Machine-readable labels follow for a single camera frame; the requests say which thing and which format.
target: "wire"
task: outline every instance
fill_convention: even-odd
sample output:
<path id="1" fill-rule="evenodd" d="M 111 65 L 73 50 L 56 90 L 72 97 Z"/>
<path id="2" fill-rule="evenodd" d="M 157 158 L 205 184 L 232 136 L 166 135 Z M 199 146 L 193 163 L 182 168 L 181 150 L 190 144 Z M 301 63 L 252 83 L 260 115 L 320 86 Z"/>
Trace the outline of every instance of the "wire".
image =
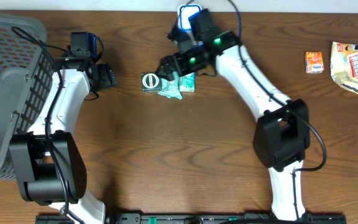
<path id="1" fill-rule="evenodd" d="M 95 95 L 95 97 L 90 99 L 84 99 L 84 100 L 97 100 L 99 98 L 99 94 L 96 90 L 92 90 L 91 92 Z"/>
<path id="2" fill-rule="evenodd" d="M 232 2 L 231 0 L 228 0 L 230 2 L 230 4 L 233 6 L 234 10 L 236 12 L 239 12 L 239 9 L 237 8 L 237 6 L 234 4 L 234 2 Z M 237 32 L 237 36 L 239 37 L 239 39 L 241 40 L 241 15 L 240 13 L 236 13 L 237 14 L 237 25 L 238 25 L 238 32 Z"/>
<path id="3" fill-rule="evenodd" d="M 20 33 L 18 33 L 18 32 L 15 32 L 14 30 L 12 30 L 16 35 L 18 35 L 20 38 L 22 38 L 22 39 L 25 39 L 26 41 L 28 41 L 28 42 L 32 42 L 33 44 L 40 44 L 40 45 L 42 45 L 42 46 L 44 46 L 44 47 L 50 47 L 50 48 L 54 48 L 54 49 L 58 49 L 58 50 L 61 50 L 61 51 L 64 51 L 64 52 L 66 52 L 67 50 L 66 49 L 63 49 L 63 48 L 61 48 L 61 47 L 57 47 L 57 46 L 53 46 L 53 45 L 49 45 L 49 44 L 46 44 L 46 43 L 44 43 L 44 42 L 42 42 L 41 40 L 36 40 L 34 37 L 32 37 L 30 34 L 28 34 L 27 32 L 26 32 L 26 34 L 28 34 L 29 35 L 29 38 L 26 38 L 26 37 L 24 37 L 23 35 L 21 35 Z"/>
<path id="4" fill-rule="evenodd" d="M 85 222 L 78 218 L 76 215 L 74 215 L 74 213 L 72 213 L 71 211 L 68 211 L 68 215 L 71 216 L 71 219 L 73 219 L 74 221 L 79 222 L 80 224 L 85 224 Z"/>
<path id="5" fill-rule="evenodd" d="M 30 42 L 32 42 L 34 44 L 37 44 L 42 49 L 42 52 L 48 56 L 48 59 L 50 60 L 50 63 L 55 67 L 56 72 L 57 72 L 57 74 L 59 76 L 59 86 L 58 86 L 56 95 L 53 98 L 52 103 L 50 104 L 50 108 L 48 110 L 47 117 L 45 118 L 45 142 L 46 142 L 46 145 L 47 145 L 47 149 L 50 152 L 50 156 L 52 157 L 53 163 L 55 164 L 55 168 L 56 168 L 56 171 L 57 171 L 58 178 L 60 179 L 60 182 L 61 182 L 62 187 L 63 187 L 63 193 L 64 193 L 64 198 L 65 198 L 65 206 L 64 206 L 62 215 L 67 215 L 67 213 L 68 213 L 68 205 L 69 205 L 69 202 L 68 202 L 68 190 L 67 190 L 68 187 L 67 187 L 67 185 L 65 183 L 65 179 L 64 179 L 64 176 L 63 176 L 62 169 L 59 166 L 59 163 L 57 161 L 57 158 L 56 158 L 56 155 L 55 155 L 55 152 L 54 152 L 54 150 L 57 150 L 57 149 L 52 144 L 52 142 L 50 140 L 50 137 L 49 137 L 50 118 L 51 118 L 51 115 L 52 115 L 53 108 L 55 107 L 56 102 L 58 100 L 59 94 L 60 94 L 60 92 L 62 91 L 62 88 L 63 88 L 63 77 L 62 77 L 62 74 L 60 73 L 60 69 L 57 67 L 57 64 L 55 63 L 54 59 L 52 58 L 52 56 L 50 55 L 50 53 L 44 47 L 43 44 L 41 44 L 34 37 L 32 37 L 30 34 L 28 34 L 26 31 L 22 30 L 19 27 L 12 26 L 11 29 L 12 29 L 13 33 L 18 35 L 19 37 L 22 37 L 23 39 L 28 40 L 28 41 L 30 41 Z M 25 38 L 23 35 L 18 33 L 17 30 L 20 31 L 25 36 L 27 36 L 28 38 Z"/>
<path id="6" fill-rule="evenodd" d="M 234 6 L 234 10 L 236 11 L 237 14 L 237 18 L 239 20 L 239 27 L 238 27 L 238 33 L 239 35 L 241 34 L 241 14 L 238 10 L 238 8 L 236 7 L 236 5 L 231 1 L 228 0 L 233 6 Z M 242 57 L 241 54 L 241 45 L 242 43 L 239 43 L 239 55 L 242 61 L 242 64 L 244 66 L 244 68 L 247 70 L 247 72 L 250 74 L 250 76 L 252 77 L 252 79 L 258 84 L 259 87 L 261 87 L 261 89 L 263 89 L 263 91 L 266 93 L 266 95 L 268 95 L 272 100 L 274 100 L 276 103 L 278 103 L 279 105 L 281 105 L 282 107 L 286 108 L 289 113 L 291 113 L 293 116 L 295 116 L 297 119 L 299 119 L 303 124 L 305 124 L 310 130 L 311 132 L 313 132 L 313 134 L 316 136 L 318 142 L 320 143 L 321 146 L 321 150 L 323 151 L 323 160 L 321 161 L 320 165 L 313 167 L 313 168 L 299 168 L 299 169 L 294 169 L 291 173 L 292 175 L 292 182 L 293 182 L 293 196 L 294 196 L 294 207 L 295 207 L 295 213 L 296 213 L 296 219 L 299 219 L 299 214 L 298 214 L 298 206 L 296 204 L 296 185 L 295 185 L 295 177 L 296 177 L 296 172 L 301 172 L 301 171 L 306 171 L 306 172 L 314 172 L 317 170 L 320 170 L 321 168 L 324 167 L 326 161 L 327 161 L 327 149 L 326 146 L 324 144 L 323 139 L 321 138 L 321 136 L 319 135 L 319 133 L 317 132 L 317 130 L 310 125 L 309 122 L 307 122 L 306 119 L 304 119 L 304 117 L 302 117 L 300 114 L 298 114 L 296 111 L 291 110 L 289 107 L 287 107 L 287 105 L 283 102 L 281 102 L 279 99 L 277 99 L 273 93 L 269 92 L 268 89 L 266 89 L 266 87 L 264 87 L 261 82 L 259 82 L 259 80 L 255 77 L 255 75 L 250 71 L 250 69 L 247 66 L 247 62 L 244 60 L 244 58 Z"/>

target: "orange snack box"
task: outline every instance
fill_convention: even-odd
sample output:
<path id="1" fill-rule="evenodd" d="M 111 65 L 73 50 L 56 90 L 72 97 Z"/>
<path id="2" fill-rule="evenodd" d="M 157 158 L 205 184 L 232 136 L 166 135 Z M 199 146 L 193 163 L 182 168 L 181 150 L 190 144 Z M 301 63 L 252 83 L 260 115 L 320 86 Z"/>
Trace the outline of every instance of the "orange snack box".
<path id="1" fill-rule="evenodd" d="M 306 73 L 321 73 L 324 71 L 323 55 L 321 52 L 306 52 Z"/>

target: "green connector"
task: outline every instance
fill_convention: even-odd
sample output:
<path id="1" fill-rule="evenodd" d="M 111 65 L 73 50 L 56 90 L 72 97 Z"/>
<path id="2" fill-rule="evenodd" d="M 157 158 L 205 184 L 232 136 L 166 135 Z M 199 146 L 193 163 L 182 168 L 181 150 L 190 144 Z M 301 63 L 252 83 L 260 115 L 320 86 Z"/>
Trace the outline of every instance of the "green connector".
<path id="1" fill-rule="evenodd" d="M 214 39 L 214 43 L 216 44 L 216 45 L 220 45 L 221 44 L 221 39 L 220 38 L 216 38 L 216 39 Z"/>
<path id="2" fill-rule="evenodd" d="M 150 217 L 149 218 L 149 224 L 157 224 L 157 218 Z"/>
<path id="3" fill-rule="evenodd" d="M 191 65 L 194 65 L 196 63 L 196 58 L 195 57 L 192 57 L 190 60 L 189 60 L 189 63 Z"/>

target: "green led light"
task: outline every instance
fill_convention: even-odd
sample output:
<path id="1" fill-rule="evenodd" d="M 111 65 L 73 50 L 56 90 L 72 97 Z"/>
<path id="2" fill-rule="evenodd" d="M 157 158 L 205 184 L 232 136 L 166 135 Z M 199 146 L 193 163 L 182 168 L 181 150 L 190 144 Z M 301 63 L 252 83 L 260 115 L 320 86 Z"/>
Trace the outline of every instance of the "green led light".
<path id="1" fill-rule="evenodd" d="M 221 44 L 221 39 L 220 39 L 220 38 L 214 39 L 214 43 L 215 43 L 216 45 Z"/>
<path id="2" fill-rule="evenodd" d="M 189 60 L 189 63 L 194 65 L 196 63 L 196 58 L 195 57 L 192 57 L 190 60 Z"/>

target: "teal wrapper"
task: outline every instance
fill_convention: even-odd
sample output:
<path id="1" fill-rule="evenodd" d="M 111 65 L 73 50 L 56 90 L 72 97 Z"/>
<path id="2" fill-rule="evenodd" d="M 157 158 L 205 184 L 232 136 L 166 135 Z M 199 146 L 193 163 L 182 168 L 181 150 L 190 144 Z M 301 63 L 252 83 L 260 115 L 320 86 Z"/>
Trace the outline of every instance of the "teal wrapper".
<path id="1" fill-rule="evenodd" d="M 180 78 L 180 86 L 179 86 L 179 90 L 181 92 L 191 92 L 193 93 L 196 88 L 195 88 L 195 82 L 196 81 L 196 74 L 193 72 L 191 74 L 185 75 L 183 77 Z"/>
<path id="2" fill-rule="evenodd" d="M 162 78 L 162 89 L 159 91 L 159 95 L 166 96 L 167 98 L 173 98 L 176 97 L 179 100 L 182 99 L 180 90 L 179 90 L 179 74 L 177 72 L 173 72 L 173 81 L 168 81 L 164 78 Z"/>

